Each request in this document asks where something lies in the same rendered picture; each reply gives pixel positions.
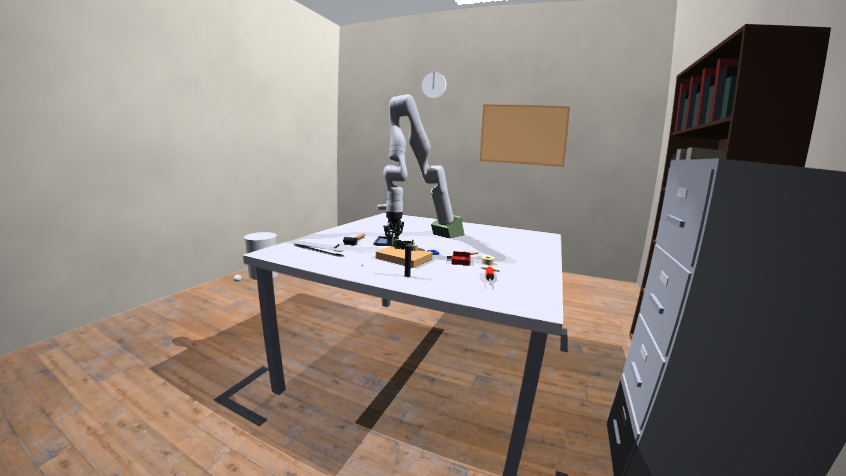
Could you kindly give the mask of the brown wooden bench board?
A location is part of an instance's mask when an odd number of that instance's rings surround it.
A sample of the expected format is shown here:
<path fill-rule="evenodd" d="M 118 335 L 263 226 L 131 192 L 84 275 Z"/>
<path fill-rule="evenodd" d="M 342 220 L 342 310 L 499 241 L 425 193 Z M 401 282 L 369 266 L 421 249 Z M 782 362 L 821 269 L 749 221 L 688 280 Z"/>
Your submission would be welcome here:
<path fill-rule="evenodd" d="M 433 252 L 424 250 L 412 250 L 411 252 L 411 268 L 415 268 L 432 260 Z M 375 258 L 399 265 L 405 266 L 405 249 L 400 246 L 390 246 L 378 251 L 375 251 Z"/>

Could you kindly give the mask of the black mallet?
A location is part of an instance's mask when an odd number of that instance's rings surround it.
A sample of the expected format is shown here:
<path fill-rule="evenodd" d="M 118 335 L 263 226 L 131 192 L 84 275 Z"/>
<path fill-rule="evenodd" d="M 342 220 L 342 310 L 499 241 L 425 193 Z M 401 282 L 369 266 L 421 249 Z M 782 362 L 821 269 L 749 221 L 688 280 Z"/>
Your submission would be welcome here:
<path fill-rule="evenodd" d="M 355 236 L 355 237 L 346 237 L 346 236 L 345 236 L 345 237 L 343 238 L 343 243 L 344 243 L 344 244 L 357 245 L 358 240 L 359 240 L 359 239 L 361 239 L 361 238 L 363 238 L 363 237 L 365 237 L 365 236 L 366 236 L 366 234 L 365 234 L 365 233 L 362 233 L 362 234 L 357 235 L 357 236 Z M 357 239 L 357 238 L 358 238 L 358 239 Z"/>

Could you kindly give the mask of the grey flat bar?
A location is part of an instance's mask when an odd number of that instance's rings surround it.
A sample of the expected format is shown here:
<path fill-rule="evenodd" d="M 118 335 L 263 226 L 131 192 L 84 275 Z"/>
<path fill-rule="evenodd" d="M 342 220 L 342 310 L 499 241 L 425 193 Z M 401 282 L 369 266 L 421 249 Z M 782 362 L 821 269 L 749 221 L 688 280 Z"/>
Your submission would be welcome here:
<path fill-rule="evenodd" d="M 328 250 L 333 250 L 333 251 L 336 251 L 336 252 L 344 251 L 342 249 L 336 249 L 336 248 L 330 248 L 330 247 L 324 247 L 324 246 L 317 246 L 317 245 L 311 245 L 311 244 L 305 244 L 305 243 L 299 243 L 299 242 L 296 242 L 296 243 L 293 243 L 293 244 L 295 246 L 299 246 L 300 248 L 304 248 L 304 249 L 306 248 L 306 249 L 310 249 L 310 250 L 314 250 L 314 251 L 318 251 L 318 252 L 322 252 L 322 253 L 338 256 L 338 257 L 344 256 L 343 254 L 332 253 L 332 252 L 328 252 L 328 251 L 324 251 L 324 250 L 320 250 L 320 249 L 316 249 L 316 248 L 328 249 Z M 302 245 L 304 245 L 304 246 L 302 246 Z M 316 247 L 316 248 L 312 248 L 312 247 Z"/>

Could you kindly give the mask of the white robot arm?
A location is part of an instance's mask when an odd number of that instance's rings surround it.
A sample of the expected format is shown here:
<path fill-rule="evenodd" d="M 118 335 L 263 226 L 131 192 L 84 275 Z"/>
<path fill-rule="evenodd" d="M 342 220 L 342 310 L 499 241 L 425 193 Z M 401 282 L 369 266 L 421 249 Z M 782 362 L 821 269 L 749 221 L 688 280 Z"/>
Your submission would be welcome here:
<path fill-rule="evenodd" d="M 377 205 L 377 209 L 388 212 L 403 211 L 403 189 L 395 186 L 392 181 L 405 181 L 407 178 L 405 164 L 406 141 L 399 126 L 399 118 L 408 116 L 411 123 L 409 143 L 419 163 L 423 178 L 428 184 L 438 183 L 438 186 L 431 190 L 438 223 L 441 225 L 451 223 L 454 218 L 447 191 L 445 172 L 442 166 L 430 167 L 427 163 L 430 143 L 422 126 L 413 97 L 411 95 L 393 97 L 389 104 L 389 116 L 391 132 L 389 158 L 399 162 L 400 166 L 387 165 L 385 167 L 384 178 L 387 186 L 387 204 Z"/>

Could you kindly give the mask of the black cylinder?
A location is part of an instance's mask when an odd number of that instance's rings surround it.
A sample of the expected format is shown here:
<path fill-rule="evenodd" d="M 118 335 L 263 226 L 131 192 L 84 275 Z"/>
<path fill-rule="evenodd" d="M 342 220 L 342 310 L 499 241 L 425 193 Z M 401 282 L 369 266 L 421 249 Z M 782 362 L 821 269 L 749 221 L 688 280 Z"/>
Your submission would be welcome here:
<path fill-rule="evenodd" d="M 412 252 L 412 245 L 405 245 L 404 277 L 411 277 L 411 252 Z"/>

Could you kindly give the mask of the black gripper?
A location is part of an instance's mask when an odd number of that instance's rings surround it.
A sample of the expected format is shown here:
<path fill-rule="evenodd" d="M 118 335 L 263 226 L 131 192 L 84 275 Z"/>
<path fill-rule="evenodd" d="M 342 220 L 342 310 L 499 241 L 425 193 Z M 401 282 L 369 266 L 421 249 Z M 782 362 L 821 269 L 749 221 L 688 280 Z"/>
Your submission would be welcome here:
<path fill-rule="evenodd" d="M 403 217 L 402 212 L 388 212 L 386 211 L 386 218 L 388 218 L 388 222 L 386 225 L 383 225 L 385 236 L 389 238 L 389 245 L 393 246 L 393 236 L 395 239 L 399 239 L 400 234 L 403 232 L 404 221 L 401 221 Z M 401 228 L 401 231 L 400 231 Z M 393 231 L 391 231 L 393 230 Z M 397 232 L 396 232 L 397 231 Z M 388 234 L 387 234 L 388 233 Z M 392 233 L 392 234 L 391 234 Z"/>

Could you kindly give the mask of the red open tray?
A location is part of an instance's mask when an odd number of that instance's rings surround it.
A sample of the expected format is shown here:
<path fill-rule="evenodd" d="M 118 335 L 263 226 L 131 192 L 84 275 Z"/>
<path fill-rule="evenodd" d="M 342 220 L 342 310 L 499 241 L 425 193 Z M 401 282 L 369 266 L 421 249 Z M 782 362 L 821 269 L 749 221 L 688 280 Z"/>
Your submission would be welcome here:
<path fill-rule="evenodd" d="M 471 252 L 453 251 L 451 264 L 470 266 Z"/>

